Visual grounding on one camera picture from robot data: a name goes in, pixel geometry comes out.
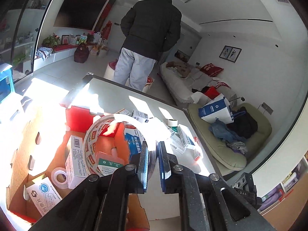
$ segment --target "dark red bag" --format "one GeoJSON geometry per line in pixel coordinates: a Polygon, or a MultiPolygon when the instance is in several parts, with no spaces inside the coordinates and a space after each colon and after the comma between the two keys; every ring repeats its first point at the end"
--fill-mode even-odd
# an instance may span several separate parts
{"type": "Polygon", "coordinates": [[[89,57],[89,48],[84,43],[79,44],[74,53],[74,61],[84,63],[89,57]]]}

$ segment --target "power socket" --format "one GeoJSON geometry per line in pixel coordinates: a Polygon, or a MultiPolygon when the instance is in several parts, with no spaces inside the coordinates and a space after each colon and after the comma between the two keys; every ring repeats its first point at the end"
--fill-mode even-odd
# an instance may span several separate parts
{"type": "Polygon", "coordinates": [[[274,112],[270,106],[268,106],[265,102],[261,104],[261,107],[265,109],[270,115],[274,112]]]}

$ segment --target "white table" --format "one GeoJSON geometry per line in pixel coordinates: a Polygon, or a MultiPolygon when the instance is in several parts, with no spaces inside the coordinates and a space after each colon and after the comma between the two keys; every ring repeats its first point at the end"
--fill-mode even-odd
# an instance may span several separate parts
{"type": "MultiPolygon", "coordinates": [[[[184,111],[157,98],[149,97],[149,95],[128,87],[115,85],[114,82],[93,75],[87,75],[78,85],[62,101],[63,106],[74,105],[89,108],[93,113],[115,113],[123,108],[132,112],[137,109],[147,113],[149,117],[157,117],[165,123],[167,123],[166,118],[170,119],[171,116],[173,119],[178,119],[180,124],[187,126],[193,136],[197,136],[184,111]]],[[[208,176],[211,173],[220,173],[215,162],[213,162],[214,169],[211,162],[214,160],[208,153],[209,151],[205,152],[204,148],[202,148],[203,159],[198,162],[193,159],[193,150],[187,149],[184,154],[173,149],[167,151],[177,156],[179,164],[188,167],[197,174],[208,176]]],[[[148,181],[147,193],[139,195],[139,199],[142,207],[146,210],[149,221],[180,215],[178,195],[165,195],[161,190],[158,164],[148,181]]]]}

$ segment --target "small tape roll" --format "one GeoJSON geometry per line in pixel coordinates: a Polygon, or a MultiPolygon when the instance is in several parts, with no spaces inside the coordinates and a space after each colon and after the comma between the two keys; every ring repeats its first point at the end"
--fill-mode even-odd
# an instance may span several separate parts
{"type": "Polygon", "coordinates": [[[68,183],[67,183],[67,174],[65,168],[62,167],[56,167],[52,172],[51,172],[51,180],[55,186],[61,189],[66,189],[68,188],[68,183]],[[58,175],[64,175],[65,181],[64,182],[59,182],[57,180],[58,175]]]}
{"type": "Polygon", "coordinates": [[[177,127],[178,126],[178,122],[176,119],[169,119],[167,125],[169,127],[177,127]]]}

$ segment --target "blue stool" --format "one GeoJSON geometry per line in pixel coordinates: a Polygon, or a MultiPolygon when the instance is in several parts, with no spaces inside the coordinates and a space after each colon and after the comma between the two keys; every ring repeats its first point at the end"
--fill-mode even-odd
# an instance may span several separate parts
{"type": "Polygon", "coordinates": [[[15,92],[11,68],[12,65],[7,63],[0,64],[0,103],[15,92]]]}

